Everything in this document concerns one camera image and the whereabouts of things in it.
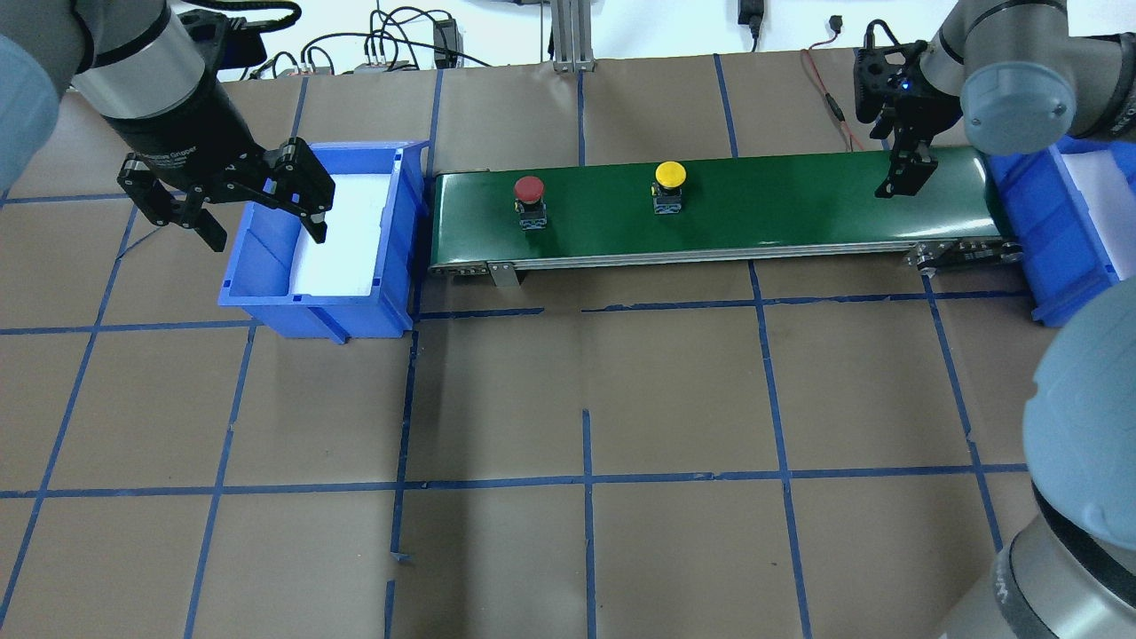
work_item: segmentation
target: green conveyor belt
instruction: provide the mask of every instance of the green conveyor belt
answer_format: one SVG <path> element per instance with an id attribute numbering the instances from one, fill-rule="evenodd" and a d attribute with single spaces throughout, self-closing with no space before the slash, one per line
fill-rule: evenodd
<path id="1" fill-rule="evenodd" d="M 911 198 L 874 196 L 888 153 L 691 160 L 684 209 L 655 215 L 655 163 L 459 173 L 437 179 L 432 269 L 662 264 L 902 250 L 920 240 L 1009 235 L 977 151 L 937 149 Z M 523 231 L 513 183 L 545 183 L 549 226 Z"/>

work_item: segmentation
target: metal bracket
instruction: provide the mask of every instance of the metal bracket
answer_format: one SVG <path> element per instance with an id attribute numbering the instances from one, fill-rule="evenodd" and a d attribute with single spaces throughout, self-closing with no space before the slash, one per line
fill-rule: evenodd
<path id="1" fill-rule="evenodd" d="M 557 73 L 595 69 L 591 0 L 552 0 L 552 34 Z"/>
<path id="2" fill-rule="evenodd" d="M 517 276 L 517 269 L 511 262 L 491 262 L 488 263 L 488 267 L 490 275 L 493 276 L 493 283 L 498 287 L 520 285 L 520 277 Z"/>
<path id="3" fill-rule="evenodd" d="M 908 251 L 904 262 L 922 275 L 933 277 L 938 271 L 1017 264 L 1022 257 L 1021 244 L 1012 240 L 963 238 L 919 242 Z"/>

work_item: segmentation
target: metal post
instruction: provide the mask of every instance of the metal post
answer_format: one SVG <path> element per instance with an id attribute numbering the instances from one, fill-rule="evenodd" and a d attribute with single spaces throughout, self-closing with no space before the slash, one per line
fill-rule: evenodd
<path id="1" fill-rule="evenodd" d="M 591 0 L 552 0 L 553 60 L 557 73 L 593 70 Z"/>

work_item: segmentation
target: light blue joint cap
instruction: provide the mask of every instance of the light blue joint cap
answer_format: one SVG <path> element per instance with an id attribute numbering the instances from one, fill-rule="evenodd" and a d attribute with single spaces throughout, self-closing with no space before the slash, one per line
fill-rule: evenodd
<path id="1" fill-rule="evenodd" d="M 961 103 L 970 143 L 995 156 L 1033 153 L 1053 144 L 1077 114 L 1077 97 L 1066 78 L 1034 63 L 978 69 L 963 83 Z"/>
<path id="2" fill-rule="evenodd" d="M 51 78 L 23 47 L 0 35 L 0 191 L 16 183 L 59 118 Z"/>
<path id="3" fill-rule="evenodd" d="M 1025 447 L 1037 490 L 1085 532 L 1136 550 L 1136 280 L 1075 315 L 1034 381 Z"/>

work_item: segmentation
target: red wire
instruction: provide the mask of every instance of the red wire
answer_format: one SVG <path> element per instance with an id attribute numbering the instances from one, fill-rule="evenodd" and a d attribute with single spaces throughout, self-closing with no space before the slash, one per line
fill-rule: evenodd
<path id="1" fill-rule="evenodd" d="M 804 53 L 804 57 L 809 60 L 809 66 L 812 67 L 812 73 L 817 76 L 817 83 L 820 84 L 820 94 L 821 96 L 825 96 L 825 94 L 828 93 L 828 86 L 825 86 L 825 78 L 820 77 L 820 69 L 817 68 L 817 61 L 812 59 L 812 50 L 815 48 L 824 45 L 824 44 L 830 44 L 835 40 L 836 40 L 836 36 L 833 35 L 832 38 L 829 38 L 828 40 L 825 40 L 824 42 L 816 42 L 812 45 L 810 45 L 808 49 L 801 49 L 801 52 Z M 853 142 L 855 142 L 855 146 L 860 147 L 861 151 L 864 150 L 863 149 L 863 144 L 860 143 L 860 139 L 855 136 L 855 133 L 852 133 L 852 127 L 849 126 L 849 123 L 846 121 L 841 122 L 841 126 L 843 126 L 844 131 L 847 132 L 849 140 L 852 140 Z M 852 150 L 852 146 L 851 144 L 849 144 L 849 150 Z"/>

